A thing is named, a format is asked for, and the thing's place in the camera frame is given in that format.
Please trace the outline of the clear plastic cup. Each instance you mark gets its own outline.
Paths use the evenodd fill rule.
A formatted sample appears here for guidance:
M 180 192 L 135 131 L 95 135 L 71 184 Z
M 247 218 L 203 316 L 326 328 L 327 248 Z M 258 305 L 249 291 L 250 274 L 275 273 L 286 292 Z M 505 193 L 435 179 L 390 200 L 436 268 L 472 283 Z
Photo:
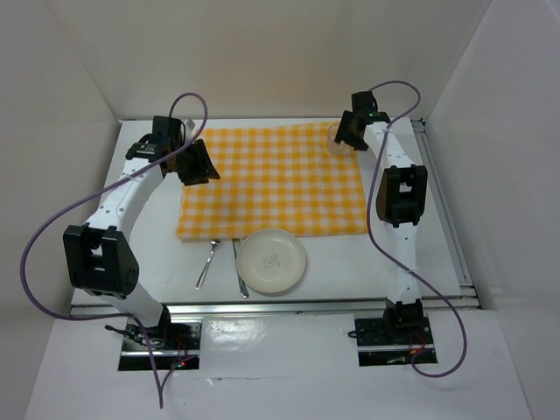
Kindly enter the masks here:
M 336 122 L 328 128 L 326 147 L 329 153 L 334 156 L 349 157 L 354 153 L 354 149 L 344 142 L 337 143 L 335 141 L 339 126 L 340 124 Z

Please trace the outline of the silver fork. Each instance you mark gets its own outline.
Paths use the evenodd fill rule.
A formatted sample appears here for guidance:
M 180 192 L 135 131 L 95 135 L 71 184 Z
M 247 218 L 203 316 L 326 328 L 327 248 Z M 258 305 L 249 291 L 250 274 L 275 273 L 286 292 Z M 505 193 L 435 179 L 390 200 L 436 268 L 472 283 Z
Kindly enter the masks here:
M 202 288 L 202 286 L 203 286 L 203 284 L 206 280 L 207 272 L 208 272 L 209 267 L 211 265 L 211 261 L 213 260 L 215 251 L 220 246 L 220 244 L 221 244 L 221 241 L 218 240 L 218 239 L 213 239 L 213 240 L 210 241 L 210 245 L 211 245 L 210 254 L 209 254 L 209 257 L 206 259 L 206 263 L 205 263 L 205 265 L 204 265 L 204 267 L 203 267 L 203 269 L 202 269 L 202 271 L 199 275 L 199 278 L 198 278 L 198 280 L 195 284 L 195 289 L 196 290 L 200 290 Z

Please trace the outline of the yellow white checkered cloth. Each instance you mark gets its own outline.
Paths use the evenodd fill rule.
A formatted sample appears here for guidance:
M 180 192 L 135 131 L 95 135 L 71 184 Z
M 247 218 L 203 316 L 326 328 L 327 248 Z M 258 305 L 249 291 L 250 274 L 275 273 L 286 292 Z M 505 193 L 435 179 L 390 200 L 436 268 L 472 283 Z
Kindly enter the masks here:
M 366 233 L 357 155 L 335 155 L 327 146 L 335 126 L 206 129 L 220 179 L 184 187 L 177 237 L 245 238 L 265 228 L 298 237 Z

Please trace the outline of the cream round plate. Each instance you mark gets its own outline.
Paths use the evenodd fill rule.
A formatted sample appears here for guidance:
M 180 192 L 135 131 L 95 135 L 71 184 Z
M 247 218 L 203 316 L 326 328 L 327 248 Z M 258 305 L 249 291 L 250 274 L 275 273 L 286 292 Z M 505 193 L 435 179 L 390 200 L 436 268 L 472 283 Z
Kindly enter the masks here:
M 255 291 L 269 295 L 285 293 L 305 273 L 305 248 L 287 231 L 262 229 L 241 241 L 238 265 L 244 282 Z

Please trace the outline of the silver table knife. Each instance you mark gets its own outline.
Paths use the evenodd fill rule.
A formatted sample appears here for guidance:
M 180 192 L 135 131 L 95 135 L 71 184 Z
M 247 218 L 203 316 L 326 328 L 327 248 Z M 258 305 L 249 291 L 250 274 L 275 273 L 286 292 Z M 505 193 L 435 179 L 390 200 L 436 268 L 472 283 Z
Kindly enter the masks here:
M 239 269 L 239 265 L 238 265 L 238 250 L 239 247 L 241 245 L 241 240 L 239 238 L 233 238 L 232 239 L 232 247 L 233 247 L 233 251 L 234 251 L 234 261 L 235 261 L 235 268 L 236 268 L 236 275 L 237 275 L 237 280 L 238 280 L 238 285 L 239 285 L 239 290 L 241 293 L 241 297 L 244 299 L 249 298 L 249 290 L 247 285 L 245 284 L 240 269 Z

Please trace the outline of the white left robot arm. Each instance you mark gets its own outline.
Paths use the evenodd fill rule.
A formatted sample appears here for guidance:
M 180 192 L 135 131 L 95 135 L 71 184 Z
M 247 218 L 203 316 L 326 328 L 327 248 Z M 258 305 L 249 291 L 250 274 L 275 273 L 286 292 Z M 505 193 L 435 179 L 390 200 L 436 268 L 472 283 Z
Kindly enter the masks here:
M 155 116 L 151 132 L 127 150 L 121 184 L 82 225 L 69 226 L 63 234 L 71 285 L 139 319 L 142 326 L 128 328 L 123 335 L 154 349 L 169 345 L 180 330 L 172 326 L 168 308 L 141 285 L 129 239 L 166 175 L 177 174 L 184 186 L 220 177 L 203 140 L 193 139 L 194 127 L 191 120 Z

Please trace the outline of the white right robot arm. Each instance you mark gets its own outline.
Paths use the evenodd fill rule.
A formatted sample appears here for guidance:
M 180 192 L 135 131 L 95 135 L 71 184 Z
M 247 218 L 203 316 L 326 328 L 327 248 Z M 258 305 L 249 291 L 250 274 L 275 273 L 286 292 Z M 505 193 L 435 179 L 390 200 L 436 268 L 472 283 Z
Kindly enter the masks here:
M 353 336 L 360 345 L 409 344 L 421 332 L 424 308 L 417 281 L 417 230 L 424 214 L 428 181 L 425 166 L 416 164 L 404 151 L 390 127 L 387 113 L 378 109 L 370 91 L 352 94 L 352 109 L 345 111 L 333 139 L 353 151 L 379 147 L 379 181 L 368 201 L 383 227 L 383 252 L 397 260 L 389 273 L 386 308 L 373 324 L 364 322 Z

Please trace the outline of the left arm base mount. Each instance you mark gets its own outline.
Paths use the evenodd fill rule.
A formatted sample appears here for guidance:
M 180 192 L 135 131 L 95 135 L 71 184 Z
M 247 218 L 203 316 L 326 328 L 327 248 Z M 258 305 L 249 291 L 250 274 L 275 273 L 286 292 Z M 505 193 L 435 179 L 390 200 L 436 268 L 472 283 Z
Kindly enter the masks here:
M 147 340 L 139 327 L 128 323 L 124 328 L 106 325 L 105 329 L 122 336 L 118 370 L 122 372 L 151 370 Z M 150 338 L 158 370 L 198 370 L 202 323 L 190 321 L 173 323 L 165 339 Z

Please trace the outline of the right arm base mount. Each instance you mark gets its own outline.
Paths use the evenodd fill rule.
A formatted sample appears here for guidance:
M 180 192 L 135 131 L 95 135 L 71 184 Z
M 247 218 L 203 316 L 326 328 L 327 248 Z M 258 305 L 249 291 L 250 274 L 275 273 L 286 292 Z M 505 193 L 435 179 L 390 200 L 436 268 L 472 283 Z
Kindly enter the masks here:
M 420 326 L 389 330 L 383 318 L 356 318 L 347 337 L 357 346 L 360 367 L 409 365 L 438 361 L 431 324 L 424 317 Z

